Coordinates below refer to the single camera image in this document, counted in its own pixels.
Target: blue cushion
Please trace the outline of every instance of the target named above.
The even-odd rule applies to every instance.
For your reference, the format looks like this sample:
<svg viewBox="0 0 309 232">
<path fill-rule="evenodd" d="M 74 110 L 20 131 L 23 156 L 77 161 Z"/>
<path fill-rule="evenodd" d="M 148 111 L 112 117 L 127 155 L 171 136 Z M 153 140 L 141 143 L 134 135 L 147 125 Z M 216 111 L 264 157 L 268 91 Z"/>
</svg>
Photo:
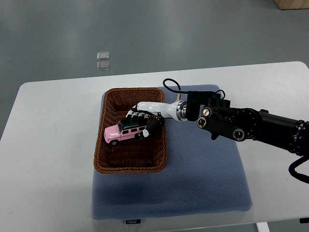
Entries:
<svg viewBox="0 0 309 232">
<path fill-rule="evenodd" d="M 160 89 L 166 103 L 176 100 L 177 94 Z M 214 85 L 182 87 L 218 89 Z M 213 141 L 196 122 L 166 119 L 166 124 L 168 163 L 163 171 L 100 174 L 94 170 L 93 219 L 160 218 L 250 209 L 252 201 L 236 142 L 220 136 Z"/>
</svg>

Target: gray floor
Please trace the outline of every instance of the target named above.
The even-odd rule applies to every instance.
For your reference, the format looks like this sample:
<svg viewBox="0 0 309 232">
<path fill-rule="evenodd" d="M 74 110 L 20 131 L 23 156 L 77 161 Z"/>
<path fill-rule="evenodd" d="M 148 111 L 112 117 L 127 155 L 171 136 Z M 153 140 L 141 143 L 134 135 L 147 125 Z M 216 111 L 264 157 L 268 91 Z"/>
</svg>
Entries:
<svg viewBox="0 0 309 232">
<path fill-rule="evenodd" d="M 309 10 L 281 11 L 273 0 L 0 0 L 0 136 L 25 82 L 284 61 L 308 66 L 308 42 Z M 96 71 L 98 51 L 110 51 L 109 70 Z M 269 227 L 309 231 L 298 220 Z"/>
</svg>

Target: brown wicker basket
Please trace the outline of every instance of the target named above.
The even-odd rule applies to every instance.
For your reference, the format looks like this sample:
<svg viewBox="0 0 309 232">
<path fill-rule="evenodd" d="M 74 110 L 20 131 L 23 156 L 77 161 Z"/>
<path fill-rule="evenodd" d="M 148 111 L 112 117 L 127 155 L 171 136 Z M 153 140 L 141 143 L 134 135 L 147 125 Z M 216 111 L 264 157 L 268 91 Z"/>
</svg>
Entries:
<svg viewBox="0 0 309 232">
<path fill-rule="evenodd" d="M 105 93 L 94 157 L 94 167 L 99 173 L 156 173 L 165 168 L 166 125 L 160 133 L 143 140 L 124 140 L 115 146 L 104 140 L 105 128 L 117 124 L 131 107 L 143 101 L 165 102 L 164 93 L 158 88 L 112 88 Z"/>
</svg>

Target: black cable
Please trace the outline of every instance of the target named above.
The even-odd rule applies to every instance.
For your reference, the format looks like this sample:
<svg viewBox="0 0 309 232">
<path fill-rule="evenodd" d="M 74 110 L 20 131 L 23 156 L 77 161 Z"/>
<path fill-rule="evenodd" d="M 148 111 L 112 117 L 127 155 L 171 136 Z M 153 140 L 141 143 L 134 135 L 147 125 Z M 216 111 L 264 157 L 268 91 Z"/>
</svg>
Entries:
<svg viewBox="0 0 309 232">
<path fill-rule="evenodd" d="M 216 91 L 215 93 L 217 93 L 217 92 L 222 92 L 223 93 L 223 97 L 221 98 L 223 100 L 225 98 L 225 92 L 222 89 Z"/>
<path fill-rule="evenodd" d="M 297 168 L 299 165 L 303 164 L 304 162 L 308 160 L 309 160 L 309 156 L 302 156 L 300 159 L 293 162 L 289 167 L 289 173 L 291 174 L 292 177 L 302 182 L 305 182 L 307 184 L 309 184 L 309 176 L 298 173 L 297 171 L 295 171 L 295 168 Z"/>
<path fill-rule="evenodd" d="M 170 87 L 168 87 L 168 86 L 165 84 L 166 81 L 172 81 L 172 82 L 174 82 L 174 83 L 177 85 L 178 90 L 173 90 L 173 89 L 171 89 Z M 169 91 L 173 92 L 173 93 L 188 94 L 188 91 L 181 91 L 181 88 L 180 88 L 180 85 L 178 84 L 178 82 L 175 81 L 175 80 L 173 80 L 173 79 L 170 79 L 170 78 L 166 78 L 166 79 L 163 81 L 163 86 L 164 86 L 165 88 L 167 88 Z"/>
</svg>

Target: toy car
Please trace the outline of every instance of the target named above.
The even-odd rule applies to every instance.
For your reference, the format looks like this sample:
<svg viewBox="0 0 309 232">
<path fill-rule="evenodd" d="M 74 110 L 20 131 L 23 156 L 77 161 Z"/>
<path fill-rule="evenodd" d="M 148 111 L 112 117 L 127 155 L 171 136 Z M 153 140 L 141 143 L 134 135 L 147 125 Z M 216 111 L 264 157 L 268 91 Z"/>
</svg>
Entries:
<svg viewBox="0 0 309 232">
<path fill-rule="evenodd" d="M 120 120 L 116 125 L 104 131 L 106 143 L 116 145 L 119 141 L 135 138 L 135 134 L 143 131 L 148 124 L 147 118 L 131 117 Z"/>
</svg>

